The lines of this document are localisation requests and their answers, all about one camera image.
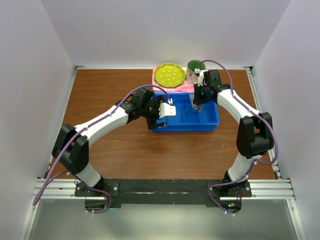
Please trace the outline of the blue plastic divided bin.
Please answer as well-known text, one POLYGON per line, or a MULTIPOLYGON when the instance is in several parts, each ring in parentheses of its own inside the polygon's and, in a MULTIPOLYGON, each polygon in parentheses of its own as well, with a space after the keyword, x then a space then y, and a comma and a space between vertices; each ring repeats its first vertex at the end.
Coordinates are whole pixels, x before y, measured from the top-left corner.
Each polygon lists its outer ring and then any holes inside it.
POLYGON ((176 107, 176 116, 157 120, 158 124, 166 123, 166 126, 153 129, 152 132, 212 132, 220 124, 218 108, 213 101, 204 104, 201 111, 195 111, 189 93, 170 93, 169 95, 176 107))

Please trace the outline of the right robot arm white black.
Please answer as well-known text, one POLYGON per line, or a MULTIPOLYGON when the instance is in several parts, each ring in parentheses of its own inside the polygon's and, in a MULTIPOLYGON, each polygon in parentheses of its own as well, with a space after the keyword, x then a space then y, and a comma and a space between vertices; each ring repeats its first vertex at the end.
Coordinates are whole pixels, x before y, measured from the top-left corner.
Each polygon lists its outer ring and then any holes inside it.
POLYGON ((238 154, 225 173, 222 183, 209 187, 209 193, 233 197, 246 188, 254 165, 274 147, 273 122, 269 113, 261 113, 244 102, 230 84, 223 84, 217 70, 195 69, 193 103, 214 102, 223 107, 238 123, 236 147, 238 154))

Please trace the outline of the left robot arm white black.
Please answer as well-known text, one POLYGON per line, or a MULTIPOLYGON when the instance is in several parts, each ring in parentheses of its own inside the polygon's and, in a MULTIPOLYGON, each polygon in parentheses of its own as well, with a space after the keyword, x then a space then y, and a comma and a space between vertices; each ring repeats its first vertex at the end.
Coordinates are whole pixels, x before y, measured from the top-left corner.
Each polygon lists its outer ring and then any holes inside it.
POLYGON ((89 163, 90 147, 109 132, 140 117, 153 130, 165 126, 157 120, 176 115, 171 96, 167 92, 155 96, 152 88, 151 84, 139 86, 99 116, 76 126, 62 126, 51 152, 54 164, 61 163, 92 196, 105 194, 104 178, 89 163))

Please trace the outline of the grey sock black stripes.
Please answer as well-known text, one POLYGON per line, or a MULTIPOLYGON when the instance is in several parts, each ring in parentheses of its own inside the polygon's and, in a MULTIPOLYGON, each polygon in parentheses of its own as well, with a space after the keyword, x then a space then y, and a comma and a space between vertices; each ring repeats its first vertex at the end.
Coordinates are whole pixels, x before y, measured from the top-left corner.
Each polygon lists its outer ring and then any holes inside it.
POLYGON ((189 95, 190 98, 190 103, 191 103, 191 107, 195 112, 201 112, 203 110, 203 105, 202 104, 195 104, 194 103, 194 99, 195 99, 195 95, 194 94, 190 94, 189 95))

